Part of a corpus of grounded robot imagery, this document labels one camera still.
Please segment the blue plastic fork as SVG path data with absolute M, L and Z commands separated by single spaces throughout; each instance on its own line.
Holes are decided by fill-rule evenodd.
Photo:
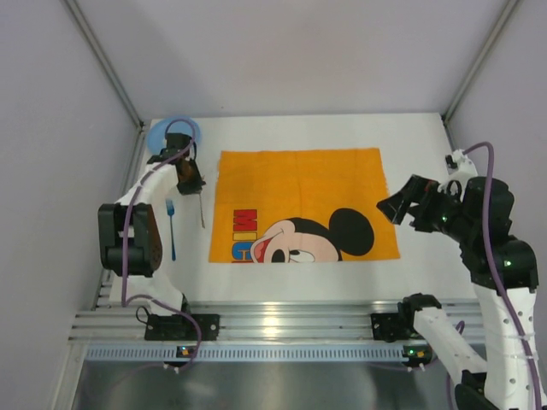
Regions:
M 166 200 L 166 210 L 169 218 L 170 239 L 171 239 L 171 257 L 176 261 L 176 247 L 174 243 L 174 203 L 172 199 Z

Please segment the gold metal spoon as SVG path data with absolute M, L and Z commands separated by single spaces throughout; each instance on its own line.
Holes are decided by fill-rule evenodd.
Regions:
M 198 203 L 199 203 L 199 213 L 200 213 L 200 222 L 201 222 L 201 227 L 203 229 L 206 229 L 206 225 L 205 225 L 205 218 L 204 218 L 204 211 L 203 211 L 203 196 L 202 196 L 202 192 L 200 192 L 198 194 Z

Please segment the orange Mickey Mouse placemat cloth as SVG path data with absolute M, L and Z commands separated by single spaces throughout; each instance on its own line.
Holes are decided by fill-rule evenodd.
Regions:
M 377 208 L 388 196 L 377 148 L 224 151 L 209 259 L 395 260 L 395 229 Z

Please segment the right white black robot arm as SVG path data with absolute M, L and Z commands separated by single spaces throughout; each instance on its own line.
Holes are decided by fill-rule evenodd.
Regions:
M 410 215 L 416 231 L 442 233 L 459 245 L 479 301 L 486 357 L 473 351 L 435 296 L 406 296 L 397 309 L 408 331 L 432 347 L 449 373 L 460 409 L 546 407 L 533 318 L 537 261 L 531 246 L 510 232 L 514 201 L 499 179 L 440 184 L 413 175 L 377 204 L 393 225 Z

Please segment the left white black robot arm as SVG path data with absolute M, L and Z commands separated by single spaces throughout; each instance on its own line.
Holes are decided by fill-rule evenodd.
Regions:
M 121 279 L 121 305 L 144 301 L 158 316 L 188 315 L 188 302 L 170 280 L 175 255 L 172 216 L 166 200 L 178 192 L 201 192 L 197 143 L 184 133 L 169 133 L 166 147 L 153 155 L 136 183 L 114 203 L 97 211 L 100 260 Z

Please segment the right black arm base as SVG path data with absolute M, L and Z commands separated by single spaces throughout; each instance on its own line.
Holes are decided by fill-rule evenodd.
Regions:
M 413 314 L 371 313 L 373 339 L 387 343 L 407 340 L 422 340 L 423 336 L 414 328 Z

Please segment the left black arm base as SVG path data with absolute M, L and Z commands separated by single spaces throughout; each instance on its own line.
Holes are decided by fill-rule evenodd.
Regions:
M 196 326 L 178 314 L 158 316 L 145 307 L 146 321 L 144 339 L 152 342 L 197 341 Z M 216 341 L 221 328 L 221 317 L 213 313 L 193 313 L 191 315 L 201 331 L 201 340 Z

